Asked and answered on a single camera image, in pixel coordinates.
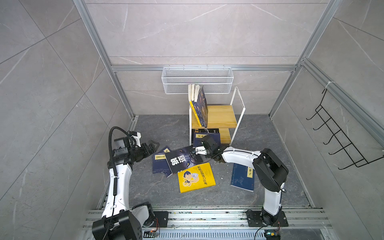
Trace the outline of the black wall hook rack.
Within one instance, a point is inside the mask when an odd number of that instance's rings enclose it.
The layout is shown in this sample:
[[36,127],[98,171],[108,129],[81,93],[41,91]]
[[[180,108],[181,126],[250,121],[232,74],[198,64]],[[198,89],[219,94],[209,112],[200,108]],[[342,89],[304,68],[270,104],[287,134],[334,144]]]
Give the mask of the black wall hook rack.
[[350,167],[361,168],[363,166],[372,164],[379,160],[383,160],[384,156],[376,158],[374,160],[368,160],[363,153],[357,148],[354,142],[350,139],[347,133],[340,127],[340,125],[335,121],[332,115],[325,109],[323,101],[327,94],[327,89],[322,91],[322,98],[319,105],[315,108],[314,114],[306,118],[307,121],[311,121],[313,118],[320,119],[321,125],[317,128],[313,128],[313,131],[319,131],[322,128],[326,128],[331,136],[327,142],[323,142],[324,146],[327,146],[335,142],[338,148],[333,152],[328,152],[329,156],[334,156],[340,152],[346,154],[347,159],[350,161],[345,167],[338,167],[338,170],[346,170]]

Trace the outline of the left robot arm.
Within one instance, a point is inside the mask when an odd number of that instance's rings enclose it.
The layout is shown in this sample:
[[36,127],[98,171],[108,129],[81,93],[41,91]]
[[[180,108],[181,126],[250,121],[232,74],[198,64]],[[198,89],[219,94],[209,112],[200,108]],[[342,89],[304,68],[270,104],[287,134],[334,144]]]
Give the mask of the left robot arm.
[[108,139],[108,199],[101,219],[93,222],[92,234],[96,240],[141,240],[143,228],[154,225],[156,217],[149,202],[130,207],[130,179],[133,164],[154,154],[160,144],[154,141],[141,144],[141,134],[131,131],[124,132],[126,136],[123,138],[112,140],[116,129],[111,129]]

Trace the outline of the navy book yellow label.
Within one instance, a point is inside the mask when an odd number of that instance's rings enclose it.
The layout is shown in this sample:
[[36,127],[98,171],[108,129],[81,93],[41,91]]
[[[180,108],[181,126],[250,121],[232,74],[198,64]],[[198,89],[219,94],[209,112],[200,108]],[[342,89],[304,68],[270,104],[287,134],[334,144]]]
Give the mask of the navy book yellow label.
[[203,146],[203,141],[211,140],[212,143],[221,145],[220,133],[194,133],[193,147]]

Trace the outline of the dark blue book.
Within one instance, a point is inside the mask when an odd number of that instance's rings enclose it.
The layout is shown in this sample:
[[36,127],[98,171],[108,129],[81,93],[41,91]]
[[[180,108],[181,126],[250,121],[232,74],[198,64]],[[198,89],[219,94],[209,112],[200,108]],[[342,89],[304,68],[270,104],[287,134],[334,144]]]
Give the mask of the dark blue book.
[[155,153],[152,157],[152,173],[163,173],[167,178],[172,175],[172,171],[166,159],[166,153],[171,152],[171,149],[166,146],[159,153]]

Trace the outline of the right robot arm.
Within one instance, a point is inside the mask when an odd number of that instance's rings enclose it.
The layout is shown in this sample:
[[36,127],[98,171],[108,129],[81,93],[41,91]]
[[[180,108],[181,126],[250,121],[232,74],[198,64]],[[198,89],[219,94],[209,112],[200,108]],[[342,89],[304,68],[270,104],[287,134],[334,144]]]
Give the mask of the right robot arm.
[[196,155],[205,155],[218,162],[233,163],[249,167],[255,171],[259,182],[265,189],[264,204],[260,215],[249,211],[251,221],[261,221],[261,226],[273,226],[279,221],[283,213],[282,193],[285,193],[285,183],[289,170],[286,165],[268,148],[262,151],[247,151],[231,146],[219,145],[211,136],[201,140],[201,146],[193,150]]

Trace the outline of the yellow cartoon book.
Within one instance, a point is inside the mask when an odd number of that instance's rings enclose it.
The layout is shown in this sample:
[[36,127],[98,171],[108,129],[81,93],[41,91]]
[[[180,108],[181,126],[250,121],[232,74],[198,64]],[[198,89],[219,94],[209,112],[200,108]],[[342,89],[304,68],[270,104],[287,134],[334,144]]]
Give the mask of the yellow cartoon book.
[[178,173],[181,193],[200,190],[216,185],[210,163],[196,165]]

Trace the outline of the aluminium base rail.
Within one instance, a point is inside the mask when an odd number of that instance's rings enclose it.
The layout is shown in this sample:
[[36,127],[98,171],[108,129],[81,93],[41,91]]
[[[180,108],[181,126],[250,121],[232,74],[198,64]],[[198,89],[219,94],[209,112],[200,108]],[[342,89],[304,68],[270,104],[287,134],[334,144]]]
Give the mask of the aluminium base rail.
[[155,207],[143,240],[336,240],[323,209],[288,206],[272,225],[251,206]]

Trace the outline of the black book lower shelf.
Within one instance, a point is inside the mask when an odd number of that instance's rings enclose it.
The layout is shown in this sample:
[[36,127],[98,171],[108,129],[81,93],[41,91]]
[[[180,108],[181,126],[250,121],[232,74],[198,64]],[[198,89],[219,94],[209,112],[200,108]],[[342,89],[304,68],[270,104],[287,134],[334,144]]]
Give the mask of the black book lower shelf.
[[219,132],[220,132],[219,129],[192,129],[191,130],[192,135],[194,133],[214,133],[214,134],[216,134]]

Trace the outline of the wooden two-tier shelf rack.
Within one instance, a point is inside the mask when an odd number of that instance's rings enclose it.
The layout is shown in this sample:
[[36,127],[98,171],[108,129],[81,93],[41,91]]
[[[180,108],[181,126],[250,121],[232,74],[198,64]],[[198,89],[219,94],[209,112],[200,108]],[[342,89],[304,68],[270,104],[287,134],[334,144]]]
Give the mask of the wooden two-tier shelf rack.
[[[238,94],[243,107],[239,120],[236,119],[233,109],[236,94]],[[221,143],[231,146],[246,110],[239,88],[235,87],[230,105],[208,106],[208,110],[207,129],[219,129]]]

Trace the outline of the black book white characters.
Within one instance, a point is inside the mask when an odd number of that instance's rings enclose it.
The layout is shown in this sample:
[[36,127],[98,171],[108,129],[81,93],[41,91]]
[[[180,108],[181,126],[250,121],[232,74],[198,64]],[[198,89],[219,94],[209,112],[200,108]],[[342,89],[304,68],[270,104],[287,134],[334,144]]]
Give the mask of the black book white characters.
[[172,174],[177,174],[178,172],[203,163],[202,156],[195,155],[194,150],[195,148],[193,146],[187,146],[165,154]]

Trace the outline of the blue book yellow label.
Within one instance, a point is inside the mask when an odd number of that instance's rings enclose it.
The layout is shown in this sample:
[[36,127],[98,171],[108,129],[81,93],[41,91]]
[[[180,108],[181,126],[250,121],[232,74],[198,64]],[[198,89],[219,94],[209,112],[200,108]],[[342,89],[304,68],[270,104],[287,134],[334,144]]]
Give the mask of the blue book yellow label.
[[249,192],[253,192],[254,183],[255,183],[254,169],[247,166],[239,165],[239,164],[233,165],[231,186],[242,189],[242,190],[246,190]]

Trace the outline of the purple portrait book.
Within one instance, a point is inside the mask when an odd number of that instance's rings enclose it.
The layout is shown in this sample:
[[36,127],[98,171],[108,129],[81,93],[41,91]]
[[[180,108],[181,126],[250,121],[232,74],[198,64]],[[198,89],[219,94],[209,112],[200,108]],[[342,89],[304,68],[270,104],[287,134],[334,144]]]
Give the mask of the purple portrait book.
[[200,110],[203,114],[203,118],[204,118],[204,121],[205,121],[206,127],[207,127],[208,126],[208,112],[209,111],[208,111],[206,95],[204,92],[204,87],[200,86],[200,85],[196,85],[195,94],[197,95],[195,97],[195,100],[197,100],[197,102],[200,106]]
[[201,124],[202,124],[202,127],[206,127],[206,123],[205,123],[205,121],[204,121],[203,114],[202,114],[202,112],[201,112],[201,110],[200,110],[200,106],[199,106],[197,100],[195,100],[195,97],[197,96],[197,95],[195,94],[195,90],[194,90],[194,105],[195,105],[195,109],[196,109],[196,112],[197,112],[198,115],[199,115],[199,118],[200,118],[200,122],[201,122]]

